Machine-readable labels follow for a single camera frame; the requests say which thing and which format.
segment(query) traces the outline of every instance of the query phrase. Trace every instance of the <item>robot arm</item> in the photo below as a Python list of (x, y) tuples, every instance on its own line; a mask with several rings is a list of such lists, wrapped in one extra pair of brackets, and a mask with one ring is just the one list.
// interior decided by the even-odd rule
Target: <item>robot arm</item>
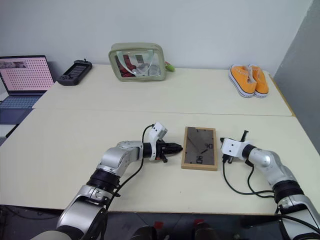
[[(275, 152), (260, 149), (247, 141), (230, 138), (222, 139), (221, 150), (226, 156), (249, 161), (262, 172), (274, 192), (274, 200), (283, 215), (320, 228), (319, 213), (310, 199), (304, 195), (293, 173), (281, 163)], [(315, 238), (315, 232), (309, 227), (286, 218), (280, 222), (280, 230), (285, 239), (309, 239), (306, 237), (320, 239), (320, 235), (317, 234), (318, 238)]]
[(182, 150), (181, 145), (162, 140), (166, 133), (167, 129), (157, 122), (149, 131), (149, 142), (122, 141), (116, 147), (109, 148), (89, 181), (80, 188), (61, 214), (56, 230), (43, 232), (33, 239), (97, 239), (106, 225), (108, 207), (115, 189), (120, 186), (120, 177), (129, 164), (143, 158), (162, 159), (166, 162), (165, 154), (175, 154)]

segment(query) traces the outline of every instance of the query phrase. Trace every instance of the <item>pair of sneakers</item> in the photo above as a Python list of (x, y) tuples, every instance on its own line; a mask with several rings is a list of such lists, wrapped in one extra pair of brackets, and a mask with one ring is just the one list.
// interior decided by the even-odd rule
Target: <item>pair of sneakers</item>
[(245, 98), (255, 96), (265, 98), (269, 93), (268, 84), (264, 72), (256, 65), (236, 65), (230, 67), (229, 78)]

